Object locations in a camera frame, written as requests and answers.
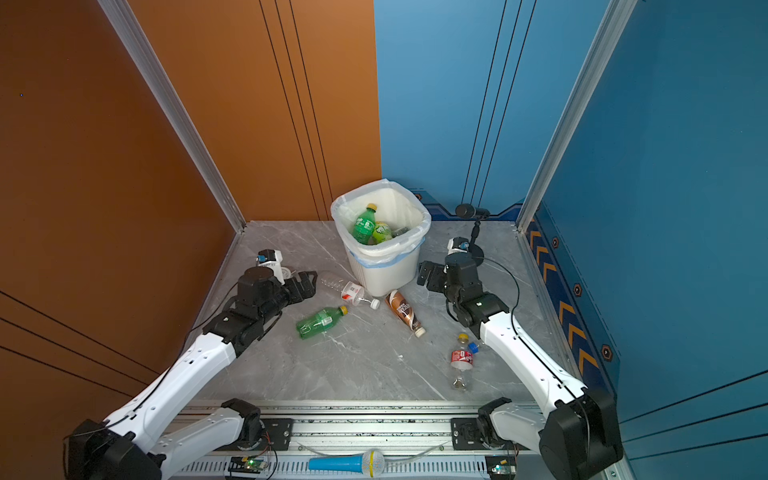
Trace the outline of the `brown coffee bottle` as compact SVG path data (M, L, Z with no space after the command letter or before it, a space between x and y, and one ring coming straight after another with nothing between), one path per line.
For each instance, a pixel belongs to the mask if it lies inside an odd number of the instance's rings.
M386 301L393 314L401 320L417 338L422 337L426 333L425 328L416 317L412 305L399 290L392 290L386 296Z

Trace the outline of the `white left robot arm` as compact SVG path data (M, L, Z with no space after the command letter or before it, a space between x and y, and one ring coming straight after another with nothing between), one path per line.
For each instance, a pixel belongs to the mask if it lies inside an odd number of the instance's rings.
M222 446L251 450L264 444L260 408L236 398L191 425L166 429L211 379L265 336L287 306L312 298L317 278L314 271L300 271L281 281L270 267L247 269L232 305L171 367L103 421L86 420L64 439L65 477L169 479Z

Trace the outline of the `green bottle diagonal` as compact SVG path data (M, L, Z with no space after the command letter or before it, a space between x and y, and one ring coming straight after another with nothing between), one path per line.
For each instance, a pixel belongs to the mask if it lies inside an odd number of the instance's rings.
M324 308L296 324L301 339L311 338L333 328L349 313L346 306Z

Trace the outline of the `clear crushed red-white bottle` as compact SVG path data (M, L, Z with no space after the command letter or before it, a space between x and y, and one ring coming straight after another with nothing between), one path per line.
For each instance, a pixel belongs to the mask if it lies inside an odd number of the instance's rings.
M328 271L320 272L318 283L326 289L335 292L342 301L351 305L366 305L372 310L377 310L381 304L380 300L370 294L362 285L335 273Z

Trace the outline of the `yellow-green tea bottle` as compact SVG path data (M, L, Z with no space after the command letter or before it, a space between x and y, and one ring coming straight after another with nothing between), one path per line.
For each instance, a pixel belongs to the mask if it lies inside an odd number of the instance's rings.
M371 237L373 238L376 244L381 244L383 242L392 240L393 233L390 226L387 223L377 222Z

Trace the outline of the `red-label yellow-cap bottle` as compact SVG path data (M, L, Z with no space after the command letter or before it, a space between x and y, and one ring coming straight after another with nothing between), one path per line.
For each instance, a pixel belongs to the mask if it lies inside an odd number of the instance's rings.
M451 351L449 358L451 386L457 391L466 392L469 390L476 350L476 345L467 334L458 335L457 344Z

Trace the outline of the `green sprite bottle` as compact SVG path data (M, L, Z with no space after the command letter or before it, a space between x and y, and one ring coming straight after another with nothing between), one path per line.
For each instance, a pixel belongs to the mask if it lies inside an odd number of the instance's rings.
M377 206L369 203L366 209L357 216L351 230L351 235L358 243L368 245L371 241L376 228L376 212Z

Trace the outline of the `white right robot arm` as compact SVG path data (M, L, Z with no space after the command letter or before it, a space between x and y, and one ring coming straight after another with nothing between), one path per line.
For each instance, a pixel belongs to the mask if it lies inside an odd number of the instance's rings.
M449 315L511 368L538 405L506 397L479 408L478 444L490 450L526 448L556 479L590 479L624 456L612 394L589 388L555 362L523 329L512 307L484 289L471 255L454 251L444 263L424 261L419 285L442 294Z

